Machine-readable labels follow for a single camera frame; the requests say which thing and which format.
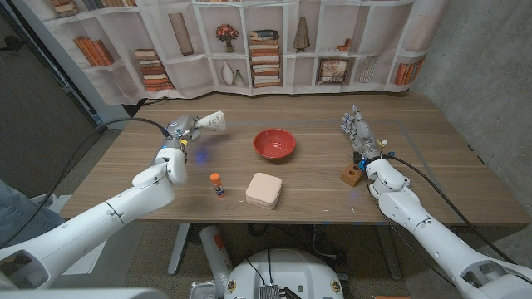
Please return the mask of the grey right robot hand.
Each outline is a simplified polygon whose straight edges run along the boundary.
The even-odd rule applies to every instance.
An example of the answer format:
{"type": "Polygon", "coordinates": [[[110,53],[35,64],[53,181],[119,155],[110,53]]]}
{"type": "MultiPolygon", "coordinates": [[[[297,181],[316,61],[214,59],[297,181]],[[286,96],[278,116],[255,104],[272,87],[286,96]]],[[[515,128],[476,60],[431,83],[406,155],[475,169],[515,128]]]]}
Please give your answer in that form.
{"type": "Polygon", "coordinates": [[[351,114],[345,113],[342,117],[341,129],[351,140],[354,151],[364,159],[380,155],[377,139],[356,105],[352,106],[351,114]]]}

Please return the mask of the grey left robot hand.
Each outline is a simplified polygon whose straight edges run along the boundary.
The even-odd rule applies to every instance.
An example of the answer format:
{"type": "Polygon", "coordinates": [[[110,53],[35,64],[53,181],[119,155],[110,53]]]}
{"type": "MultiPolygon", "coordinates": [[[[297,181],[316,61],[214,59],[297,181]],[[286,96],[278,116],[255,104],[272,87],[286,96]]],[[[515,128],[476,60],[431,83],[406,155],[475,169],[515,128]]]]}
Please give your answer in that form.
{"type": "Polygon", "coordinates": [[[195,127],[198,120],[199,117],[197,115],[182,115],[172,120],[166,126],[170,136],[165,139],[162,149],[173,148],[185,152],[186,144],[183,144],[182,140],[190,143],[200,139],[201,132],[195,127]]]}

